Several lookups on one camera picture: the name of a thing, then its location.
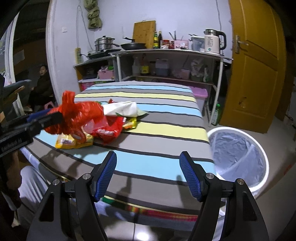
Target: hanging green cloth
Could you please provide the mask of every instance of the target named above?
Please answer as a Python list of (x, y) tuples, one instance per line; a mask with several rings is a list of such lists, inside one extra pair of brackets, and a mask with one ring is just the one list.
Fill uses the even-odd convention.
[(84, 7), (87, 10), (89, 28), (102, 27), (102, 21), (99, 18), (100, 10), (98, 7), (98, 0), (84, 0)]

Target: green bottle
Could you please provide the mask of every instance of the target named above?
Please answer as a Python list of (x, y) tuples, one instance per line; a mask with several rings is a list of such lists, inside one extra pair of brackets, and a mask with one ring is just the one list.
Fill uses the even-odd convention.
[(214, 115), (213, 115), (213, 119), (212, 119), (212, 125), (216, 126), (219, 124), (220, 116), (221, 116), (221, 108), (220, 108), (220, 104), (217, 104)]
[(158, 49), (158, 36), (156, 31), (154, 32), (153, 48)]

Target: red mesh bag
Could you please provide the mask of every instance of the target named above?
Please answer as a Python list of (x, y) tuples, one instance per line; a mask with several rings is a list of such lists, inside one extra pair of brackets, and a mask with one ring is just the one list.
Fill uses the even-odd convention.
[(62, 97), (62, 104), (59, 107), (52, 108), (47, 114), (61, 112), (64, 120), (62, 123), (47, 127), (46, 132), (50, 134), (71, 134), (77, 141), (84, 142), (85, 134), (81, 126), (84, 126), (90, 120), (100, 122), (103, 119), (103, 107), (94, 101), (74, 102), (75, 92), (65, 91)]

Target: striped tablecloth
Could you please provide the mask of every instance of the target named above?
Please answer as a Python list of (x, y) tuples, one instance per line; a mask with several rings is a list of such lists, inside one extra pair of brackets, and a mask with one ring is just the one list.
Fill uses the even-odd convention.
[(188, 151), (206, 172), (215, 173), (215, 169), (201, 112), (190, 88), (136, 81), (98, 84), (76, 95), (75, 101), (105, 104), (110, 98), (136, 101), (149, 114), (138, 119), (136, 129), (123, 131), (107, 146), (96, 139), (90, 147), (57, 150), (57, 136), (42, 131), (27, 149), (49, 170), (68, 179), (90, 172), (114, 150), (117, 166), (103, 202), (158, 218), (195, 220), (201, 205), (186, 185), (179, 155)]

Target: kitchen shelf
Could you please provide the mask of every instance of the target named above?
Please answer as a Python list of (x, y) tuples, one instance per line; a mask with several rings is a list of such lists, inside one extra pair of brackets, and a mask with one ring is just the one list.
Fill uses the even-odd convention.
[[(209, 83), (204, 83), (204, 82), (195, 82), (192, 80), (182, 80), (182, 79), (175, 79), (175, 78), (170, 78), (170, 77), (159, 77), (159, 76), (127, 76), (131, 74), (131, 71), (128, 71), (128, 73), (125, 73), (126, 77), (122, 77), (122, 72), (121, 72), (121, 57), (124, 55), (132, 55), (132, 54), (143, 54), (143, 53), (158, 53), (158, 54), (183, 54), (183, 55), (191, 55), (191, 56), (200, 56), (203, 58), (209, 58), (212, 59), (213, 65), (212, 68), (214, 68), (214, 61), (217, 60), (219, 61), (219, 75), (218, 75), (218, 81), (217, 85), (214, 85), (213, 82)], [(210, 98), (207, 98), (206, 102), (206, 111), (208, 113), (208, 118), (209, 118), (209, 123), (208, 125), (211, 126), (211, 122), (214, 116), (214, 112), (216, 109), (216, 104), (218, 102), (218, 97), (219, 97), (219, 92), (220, 92), (220, 86), (221, 86), (221, 80), (222, 80), (222, 71), (223, 71), (223, 61), (225, 59), (227, 60), (233, 60), (232, 58), (228, 58), (222, 55), (216, 55), (216, 54), (211, 54), (211, 53), (206, 53), (206, 52), (198, 52), (198, 51), (193, 51), (193, 50), (178, 50), (178, 49), (139, 49), (139, 50), (125, 50), (125, 51), (118, 51), (118, 52), (113, 52), (110, 53), (111, 57), (114, 59), (116, 58), (116, 64), (117, 64), (117, 71), (118, 71), (118, 80), (119, 82), (125, 81), (131, 77), (138, 77), (138, 78), (157, 78), (157, 79), (167, 79), (167, 80), (174, 80), (174, 81), (179, 81), (180, 83), (182, 82), (190, 82), (190, 83), (199, 83), (199, 84), (206, 84), (209, 86), (213, 86), (213, 89), (216, 91), (215, 98), (214, 98), (214, 103), (213, 103), (213, 108), (210, 111), (209, 109), (209, 100)]]
[(105, 56), (105, 57), (101, 57), (101, 58), (89, 59), (89, 60), (84, 61), (82, 63), (75, 64), (75, 65), (73, 65), (73, 67), (78, 67), (78, 66), (83, 66), (86, 64), (91, 64), (91, 63), (95, 63), (95, 62), (99, 62), (99, 61), (104, 61), (104, 60), (112, 59), (113, 57), (114, 56)]
[(232, 58), (228, 58), (223, 55), (216, 55), (216, 54), (211, 54), (206, 52), (199, 52), (199, 51), (185, 50), (185, 49), (138, 49), (138, 50), (124, 50), (124, 51), (112, 52), (110, 54), (111, 56), (116, 57), (116, 56), (121, 56), (126, 54), (137, 54), (137, 53), (161, 53), (161, 54), (175, 53), (175, 54), (198, 55), (198, 56), (213, 58), (217, 60), (220, 60), (220, 59), (233, 60)]
[(212, 85), (214, 86), (213, 82), (197, 82), (193, 80), (184, 80), (184, 79), (177, 79), (177, 78), (172, 78), (172, 77), (161, 77), (161, 76), (156, 76), (156, 75), (136, 75), (136, 76), (131, 76), (131, 77), (138, 77), (138, 78), (150, 78), (150, 79), (164, 79), (164, 80), (176, 80), (180, 82), (191, 82), (195, 84), (204, 84), (204, 85)]
[(101, 79), (86, 79), (86, 80), (80, 80), (78, 81), (78, 83), (87, 83), (87, 82), (106, 82), (106, 81), (115, 81), (114, 79), (105, 79), (105, 80), (101, 80)]

